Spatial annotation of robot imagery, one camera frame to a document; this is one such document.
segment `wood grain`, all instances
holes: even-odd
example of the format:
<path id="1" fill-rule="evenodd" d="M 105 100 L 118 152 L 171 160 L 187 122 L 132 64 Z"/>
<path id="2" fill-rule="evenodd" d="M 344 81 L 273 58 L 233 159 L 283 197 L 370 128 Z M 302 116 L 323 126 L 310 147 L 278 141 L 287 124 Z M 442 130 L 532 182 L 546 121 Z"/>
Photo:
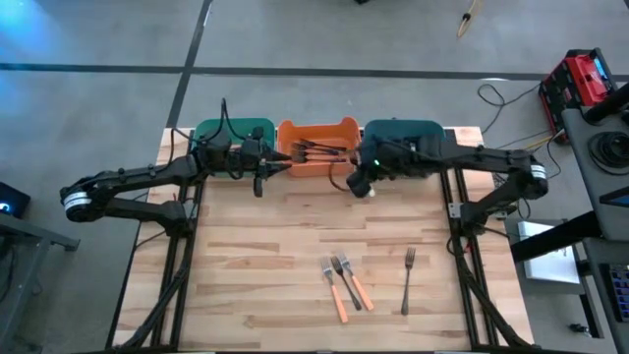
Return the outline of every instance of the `wood grain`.
<path id="1" fill-rule="evenodd" d="M 479 128 L 455 128 L 459 144 L 482 141 Z M 158 162 L 169 153 L 164 132 Z M 176 136 L 175 155 L 186 141 Z M 465 171 L 470 198 L 493 188 L 488 173 Z M 451 185 L 456 186 L 453 177 Z M 257 199 L 252 181 L 208 179 L 200 206 L 186 302 L 182 350 L 434 350 L 468 349 L 454 260 L 446 253 L 449 229 L 438 176 L 378 182 L 377 196 L 358 200 L 326 178 L 279 175 Z M 173 186 L 150 190 L 149 201 L 172 199 Z M 499 222 L 493 228 L 504 230 Z M 142 226 L 139 242 L 159 232 Z M 417 249 L 408 317 L 400 315 L 406 248 Z M 114 343 L 128 339 L 154 305 L 168 239 L 143 245 L 133 258 Z M 524 301 L 503 237 L 480 238 L 491 300 L 532 341 Z M 349 321 L 339 322 L 318 258 L 343 250 L 372 299 L 370 312 L 354 309 L 335 276 Z M 483 317 L 475 313 L 482 338 Z M 172 318 L 172 307 L 167 319 Z M 167 321 L 164 337 L 168 338 Z"/>

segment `fork with orange handle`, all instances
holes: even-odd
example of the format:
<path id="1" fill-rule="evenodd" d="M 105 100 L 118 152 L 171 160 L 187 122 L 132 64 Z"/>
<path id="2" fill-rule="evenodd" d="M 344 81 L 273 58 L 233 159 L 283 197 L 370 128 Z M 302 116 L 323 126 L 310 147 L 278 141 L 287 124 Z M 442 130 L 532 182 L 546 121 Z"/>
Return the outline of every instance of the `fork with orange handle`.
<path id="1" fill-rule="evenodd" d="M 363 303 L 365 304 L 367 311 L 373 310 L 372 300 L 370 299 L 369 295 L 367 295 L 367 291 L 363 289 L 363 285 L 361 285 L 361 282 L 358 281 L 358 278 L 356 277 L 356 275 L 354 275 L 354 272 L 352 272 L 352 269 L 350 268 L 350 261 L 347 259 L 347 257 L 345 257 L 345 254 L 343 254 L 342 252 L 338 252 L 337 256 L 339 260 L 341 260 L 341 265 L 352 277 L 352 282 L 356 287 L 356 291 L 358 291 L 358 293 L 361 295 L 361 299 L 363 299 Z"/>
<path id="2" fill-rule="evenodd" d="M 338 311 L 338 317 L 341 319 L 341 323 L 344 324 L 348 321 L 347 313 L 345 312 L 345 307 L 343 306 L 341 297 L 338 295 L 338 290 L 336 290 L 336 286 L 332 280 L 332 267 L 330 266 L 330 261 L 327 257 L 321 259 L 321 267 L 323 268 L 323 274 L 325 274 L 327 281 L 330 283 L 332 296 L 334 296 L 334 303 L 336 304 L 336 310 Z"/>

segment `orange handle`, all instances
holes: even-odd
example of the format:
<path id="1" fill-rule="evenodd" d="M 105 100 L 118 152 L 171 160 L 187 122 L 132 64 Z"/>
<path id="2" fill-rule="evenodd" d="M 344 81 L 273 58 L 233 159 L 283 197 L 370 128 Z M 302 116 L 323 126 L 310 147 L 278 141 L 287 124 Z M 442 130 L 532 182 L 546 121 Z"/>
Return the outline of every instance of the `orange handle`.
<path id="1" fill-rule="evenodd" d="M 338 291 L 336 291 L 336 286 L 332 285 L 332 295 L 334 296 L 334 302 L 336 303 L 336 310 L 338 310 L 338 317 L 341 318 L 341 323 L 346 323 L 347 313 L 345 312 L 345 307 L 343 306 L 343 302 L 341 301 L 341 297 L 338 296 Z"/>
<path id="2" fill-rule="evenodd" d="M 358 281 L 356 275 L 352 275 L 352 281 L 354 282 L 354 286 L 356 286 L 356 290 L 358 291 L 358 293 L 361 294 L 361 299 L 363 299 L 367 311 L 373 310 L 372 300 L 370 299 L 369 295 L 367 295 L 367 291 L 363 289 L 363 285 L 361 285 L 361 283 Z"/>

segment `teal bin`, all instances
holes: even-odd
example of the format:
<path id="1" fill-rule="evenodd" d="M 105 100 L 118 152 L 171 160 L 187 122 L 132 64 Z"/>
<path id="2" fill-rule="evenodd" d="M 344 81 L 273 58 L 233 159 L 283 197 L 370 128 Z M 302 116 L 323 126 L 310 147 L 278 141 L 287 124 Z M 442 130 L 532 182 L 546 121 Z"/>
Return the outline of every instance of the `teal bin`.
<path id="1" fill-rule="evenodd" d="M 262 127 L 264 129 L 264 140 L 271 147 L 275 148 L 275 125 L 267 118 L 230 118 L 229 122 L 232 124 L 234 131 L 240 136 L 247 136 L 252 133 L 255 127 Z M 195 139 L 199 139 L 201 135 L 211 136 L 216 132 L 220 119 L 206 119 L 202 121 L 195 128 Z M 232 145 L 239 145 L 242 139 L 237 138 L 229 130 L 227 121 L 223 122 L 222 130 L 229 133 L 229 138 L 232 140 Z M 253 176 L 252 172 L 245 173 L 245 176 Z M 227 172 L 217 173 L 216 177 L 229 177 Z"/>

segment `fork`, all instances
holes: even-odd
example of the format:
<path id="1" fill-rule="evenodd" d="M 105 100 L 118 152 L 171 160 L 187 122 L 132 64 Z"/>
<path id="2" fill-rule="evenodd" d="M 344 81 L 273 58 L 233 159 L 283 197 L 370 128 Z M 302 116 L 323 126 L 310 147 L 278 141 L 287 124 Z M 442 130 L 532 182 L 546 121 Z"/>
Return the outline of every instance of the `fork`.
<path id="1" fill-rule="evenodd" d="M 336 286 L 334 286 L 334 281 L 332 280 L 332 268 L 330 267 L 330 262 L 327 257 L 321 259 L 321 268 L 323 269 L 323 274 L 327 278 L 327 281 L 330 283 L 330 289 L 332 289 L 332 296 L 334 297 L 334 303 L 336 304 L 336 311 L 338 311 L 338 317 L 341 319 L 341 323 L 346 323 L 347 313 L 345 312 L 345 307 L 343 306 L 343 302 L 341 301 L 341 297 L 338 296 L 338 291 L 336 290 Z"/>
<path id="2" fill-rule="evenodd" d="M 373 310 L 372 300 L 370 299 L 369 295 L 367 295 L 367 291 L 363 289 L 363 285 L 361 285 L 361 282 L 358 281 L 358 278 L 356 277 L 356 275 L 354 275 L 354 272 L 352 272 L 352 269 L 350 268 L 350 261 L 347 259 L 347 257 L 345 257 L 345 254 L 342 252 L 338 252 L 337 256 L 341 261 L 341 265 L 345 268 L 345 270 L 347 270 L 348 274 L 350 274 L 352 282 L 354 283 L 354 287 L 356 287 L 356 291 L 358 291 L 359 295 L 361 295 L 361 299 L 363 299 L 363 303 L 365 304 L 367 311 Z"/>
<path id="3" fill-rule="evenodd" d="M 361 306 L 361 302 L 358 301 L 358 299 L 356 298 L 356 295 L 354 295 L 354 293 L 352 292 L 352 289 L 350 288 L 350 284 L 348 284 L 347 280 L 345 280 L 345 275 L 343 275 L 343 266 L 341 265 L 341 262 L 338 260 L 338 258 L 336 258 L 336 256 L 332 256 L 331 259 L 332 259 L 332 266 L 334 267 L 334 270 L 336 271 L 337 274 L 341 276 L 341 279 L 343 279 L 343 282 L 345 283 L 345 286 L 347 287 L 347 291 L 350 293 L 350 297 L 352 298 L 354 307 L 356 308 L 357 311 L 361 311 L 363 309 L 363 307 Z"/>
<path id="4" fill-rule="evenodd" d="M 402 315 L 407 316 L 409 314 L 409 277 L 411 276 L 411 268 L 415 262 L 415 248 L 409 247 L 406 250 L 406 258 L 404 260 L 404 266 L 406 267 L 406 285 L 404 286 L 404 299 L 402 300 Z"/>

